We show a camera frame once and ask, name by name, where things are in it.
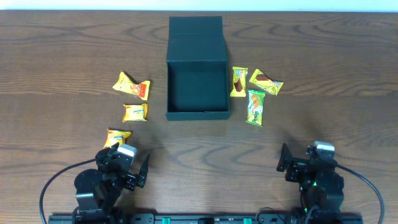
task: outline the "wrapped snack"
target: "wrapped snack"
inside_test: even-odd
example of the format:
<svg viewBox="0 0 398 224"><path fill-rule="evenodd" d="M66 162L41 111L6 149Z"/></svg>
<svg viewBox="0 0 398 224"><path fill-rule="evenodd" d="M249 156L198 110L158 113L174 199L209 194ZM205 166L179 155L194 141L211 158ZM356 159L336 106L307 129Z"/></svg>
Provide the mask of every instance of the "wrapped snack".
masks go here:
<svg viewBox="0 0 398 224"><path fill-rule="evenodd" d="M282 88L283 82L272 81L260 70L256 69L251 76L249 82L256 84L269 94L278 95L279 90Z"/></svg>
<svg viewBox="0 0 398 224"><path fill-rule="evenodd" d="M126 107L123 116L123 123L125 121L147 121L148 104L141 105L123 105Z"/></svg>
<svg viewBox="0 0 398 224"><path fill-rule="evenodd" d="M130 131L108 130L104 148L111 147L117 142L119 145L126 143L126 139L131 135Z"/></svg>
<svg viewBox="0 0 398 224"><path fill-rule="evenodd" d="M262 127L262 107L266 93L249 90L248 120L247 123Z"/></svg>
<svg viewBox="0 0 398 224"><path fill-rule="evenodd" d="M133 83L130 78L124 73L120 72L118 82L113 86L115 90L123 91L139 96L143 100L148 99L150 81L143 81L140 84Z"/></svg>
<svg viewBox="0 0 398 224"><path fill-rule="evenodd" d="M246 75L248 68L232 67L234 70L233 89L230 96L245 97L246 96Z"/></svg>

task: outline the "green connector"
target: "green connector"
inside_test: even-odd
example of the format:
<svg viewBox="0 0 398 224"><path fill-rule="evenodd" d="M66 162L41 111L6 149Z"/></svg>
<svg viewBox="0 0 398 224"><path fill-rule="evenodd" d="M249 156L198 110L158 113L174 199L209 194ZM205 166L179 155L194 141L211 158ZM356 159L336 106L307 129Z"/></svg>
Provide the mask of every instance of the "green connector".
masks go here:
<svg viewBox="0 0 398 224"><path fill-rule="evenodd" d="M244 218L243 224L251 224L251 218Z"/></svg>
<svg viewBox="0 0 398 224"><path fill-rule="evenodd" d="M162 224L170 224L172 222L171 218L162 218Z"/></svg>

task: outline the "open box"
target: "open box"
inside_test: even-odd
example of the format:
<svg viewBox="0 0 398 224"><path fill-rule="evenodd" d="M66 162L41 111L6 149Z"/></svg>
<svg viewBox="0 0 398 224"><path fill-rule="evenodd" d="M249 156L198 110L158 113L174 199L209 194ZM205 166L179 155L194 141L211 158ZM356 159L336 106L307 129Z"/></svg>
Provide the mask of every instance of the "open box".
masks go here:
<svg viewBox="0 0 398 224"><path fill-rule="evenodd" d="M221 17L170 17L166 62L168 120L229 118Z"/></svg>

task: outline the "wood grain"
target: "wood grain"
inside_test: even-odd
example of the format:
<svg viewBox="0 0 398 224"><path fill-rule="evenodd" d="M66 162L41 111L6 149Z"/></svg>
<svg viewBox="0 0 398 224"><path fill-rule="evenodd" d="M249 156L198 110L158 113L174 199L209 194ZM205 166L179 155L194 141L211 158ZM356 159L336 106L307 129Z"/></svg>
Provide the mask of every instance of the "wood grain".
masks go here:
<svg viewBox="0 0 398 224"><path fill-rule="evenodd" d="M230 65L284 81L266 96L263 128L245 123L246 98L226 121L168 122L169 16L222 15ZM118 204L159 213L254 213L299 206L298 185L276 172L286 142L304 156L332 142L336 160L375 183L385 223L398 222L398 15L298 12L3 11L0 13L0 223L40 223L39 194L56 171L91 159L107 128L133 131L138 162L151 153L147 185ZM151 80L146 123L122 123L111 87L121 70ZM258 89L248 83L248 89ZM76 207L73 180L49 187L46 216ZM342 211L376 223L374 192L345 178Z"/></svg>

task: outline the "white wall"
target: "white wall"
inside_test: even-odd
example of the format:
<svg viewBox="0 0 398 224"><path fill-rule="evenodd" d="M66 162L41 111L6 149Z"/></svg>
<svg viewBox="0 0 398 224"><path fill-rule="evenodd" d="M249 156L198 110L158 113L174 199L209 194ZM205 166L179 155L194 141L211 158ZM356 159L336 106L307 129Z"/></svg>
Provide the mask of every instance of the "white wall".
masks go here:
<svg viewBox="0 0 398 224"><path fill-rule="evenodd" d="M398 0L0 0L0 9L398 12Z"/></svg>

